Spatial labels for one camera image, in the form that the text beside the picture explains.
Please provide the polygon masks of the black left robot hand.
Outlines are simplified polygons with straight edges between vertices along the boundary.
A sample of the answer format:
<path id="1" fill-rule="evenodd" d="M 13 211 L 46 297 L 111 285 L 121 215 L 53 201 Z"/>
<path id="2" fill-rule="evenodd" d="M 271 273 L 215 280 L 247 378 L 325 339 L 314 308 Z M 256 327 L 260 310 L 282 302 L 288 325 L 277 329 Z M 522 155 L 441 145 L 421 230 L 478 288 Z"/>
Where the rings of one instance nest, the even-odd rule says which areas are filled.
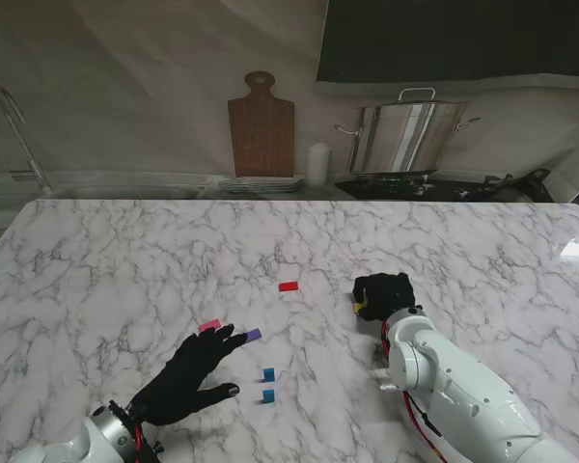
<path id="1" fill-rule="evenodd" d="M 128 405 L 134 422 L 165 426 L 239 394 L 234 383 L 201 388 L 219 363 L 247 342 L 232 324 L 186 338 L 174 356 Z"/>

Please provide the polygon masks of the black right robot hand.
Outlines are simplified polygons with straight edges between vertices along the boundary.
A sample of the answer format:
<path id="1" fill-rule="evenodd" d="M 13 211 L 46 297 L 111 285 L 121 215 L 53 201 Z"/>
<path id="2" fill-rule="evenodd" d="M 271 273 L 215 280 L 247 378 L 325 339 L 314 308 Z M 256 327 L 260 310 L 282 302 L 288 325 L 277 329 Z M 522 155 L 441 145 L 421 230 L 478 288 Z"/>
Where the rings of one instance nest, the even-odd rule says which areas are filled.
<path id="1" fill-rule="evenodd" d="M 360 306 L 358 316 L 366 321 L 385 321 L 393 313 L 416 305 L 413 286 L 403 272 L 358 277 L 352 296 L 354 303 Z"/>

